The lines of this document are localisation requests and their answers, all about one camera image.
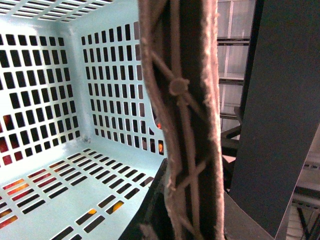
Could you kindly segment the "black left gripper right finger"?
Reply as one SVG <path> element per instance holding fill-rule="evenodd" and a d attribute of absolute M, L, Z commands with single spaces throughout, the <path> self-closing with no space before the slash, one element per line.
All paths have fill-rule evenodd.
<path fill-rule="evenodd" d="M 228 240 L 274 239 L 247 215 L 227 192 L 224 192 L 224 234 Z"/>

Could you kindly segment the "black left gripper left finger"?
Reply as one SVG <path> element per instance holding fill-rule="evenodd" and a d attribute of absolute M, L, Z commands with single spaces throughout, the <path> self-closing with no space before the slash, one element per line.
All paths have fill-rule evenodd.
<path fill-rule="evenodd" d="M 173 240 L 174 231 L 165 206 L 165 173 L 168 160 L 163 159 L 137 213 L 119 237 L 121 240 Z"/>

